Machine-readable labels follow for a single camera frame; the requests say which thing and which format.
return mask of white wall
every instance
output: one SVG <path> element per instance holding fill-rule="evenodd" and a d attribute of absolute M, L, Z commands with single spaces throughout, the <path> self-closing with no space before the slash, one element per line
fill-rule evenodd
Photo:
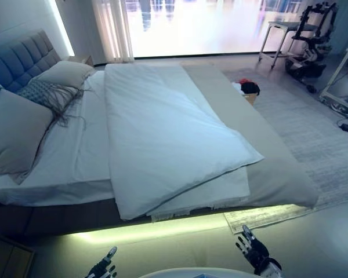
<path fill-rule="evenodd" d="M 0 45 L 42 28 L 59 56 L 68 56 L 51 1 L 54 0 L 0 0 Z"/>
<path fill-rule="evenodd" d="M 94 64 L 106 63 L 92 0 L 56 0 L 75 55 L 91 55 Z"/>
<path fill-rule="evenodd" d="M 335 31 L 330 40 L 332 54 L 343 54 L 348 47 L 348 0 L 336 0 L 339 6 Z"/>

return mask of floor-to-ceiling window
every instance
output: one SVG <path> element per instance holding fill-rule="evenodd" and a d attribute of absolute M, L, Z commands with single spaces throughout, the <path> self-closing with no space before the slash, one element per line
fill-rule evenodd
<path fill-rule="evenodd" d="M 135 57 L 258 52 L 268 21 L 298 20 L 302 0 L 126 0 Z M 272 30 L 265 50 L 281 39 Z"/>

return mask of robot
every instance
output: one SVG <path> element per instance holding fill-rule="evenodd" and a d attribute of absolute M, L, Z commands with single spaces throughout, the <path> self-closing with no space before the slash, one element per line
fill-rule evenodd
<path fill-rule="evenodd" d="M 254 267 L 254 275 L 230 269 L 186 268 L 162 270 L 144 275 L 141 278 L 284 278 L 281 271 L 281 265 L 275 259 L 269 257 L 267 247 L 256 239 L 255 235 L 246 225 L 243 225 L 242 229 L 243 231 L 241 234 L 243 237 L 239 236 L 238 242 L 236 242 L 235 245 Z M 115 272 L 114 265 L 107 270 L 107 267 L 111 264 L 111 259 L 116 251 L 117 247 L 113 247 L 110 252 L 108 252 L 108 254 L 90 270 L 85 278 L 116 277 L 117 272 Z"/>
<path fill-rule="evenodd" d="M 338 12 L 336 3 L 331 5 L 328 2 L 318 3 L 315 7 L 308 6 L 300 18 L 300 25 L 292 39 L 305 42 L 304 54 L 302 56 L 291 56 L 285 60 L 285 69 L 288 74 L 295 78 L 300 83 L 306 85 L 310 93 L 315 93 L 317 90 L 314 86 L 306 84 L 303 79 L 318 78 L 322 75 L 326 65 L 320 63 L 324 59 L 324 54 L 330 51 L 330 47 L 324 46 L 330 40 L 330 35 L 334 30 L 334 21 Z M 305 24 L 308 22 L 309 15 L 312 13 L 321 14 L 321 22 L 319 23 L 314 36 L 307 38 L 302 36 L 302 31 Z M 328 22 L 327 31 L 322 32 L 322 27 Z"/>

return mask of stool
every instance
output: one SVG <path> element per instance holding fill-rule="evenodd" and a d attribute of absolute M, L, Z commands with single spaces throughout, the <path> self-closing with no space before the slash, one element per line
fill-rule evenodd
<path fill-rule="evenodd" d="M 267 34 L 266 34 L 266 37 L 264 38 L 262 49 L 259 52 L 259 61 L 262 58 L 270 59 L 270 60 L 273 61 L 272 62 L 272 66 L 271 66 L 271 68 L 273 68 L 275 63 L 276 63 L 277 58 L 286 57 L 287 55 L 292 55 L 292 53 L 290 53 L 289 51 L 291 49 L 291 46 L 292 46 L 294 40 L 292 40 L 287 53 L 285 53 L 283 55 L 280 55 L 280 51 L 281 51 L 282 45 L 284 44 L 284 41 L 285 41 L 285 38 L 286 38 L 286 34 L 289 33 L 290 31 L 297 31 L 298 28 L 299 28 L 300 22 L 293 22 L 293 21 L 269 21 L 268 24 L 269 24 L 269 26 L 268 26 Z M 269 31 L 271 30 L 272 27 L 281 29 L 284 32 L 284 34 L 282 36 L 282 40 L 281 40 L 280 45 L 278 46 L 278 49 L 277 49 L 276 53 L 274 54 L 274 56 L 269 56 L 269 55 L 263 53 L 263 49 L 264 49 L 264 46 L 266 45 L 267 38 L 268 38 L 268 35 L 269 35 Z M 314 31 L 316 29 L 317 29 L 317 26 L 311 25 L 311 24 L 305 24 L 304 27 L 303 27 L 303 31 Z"/>

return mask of bedside table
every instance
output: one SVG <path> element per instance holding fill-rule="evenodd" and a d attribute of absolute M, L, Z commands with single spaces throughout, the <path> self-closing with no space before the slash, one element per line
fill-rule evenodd
<path fill-rule="evenodd" d="M 26 278 L 34 252 L 0 236 L 0 278 Z"/>
<path fill-rule="evenodd" d="M 68 56 L 65 61 L 87 64 L 94 67 L 92 56 Z"/>

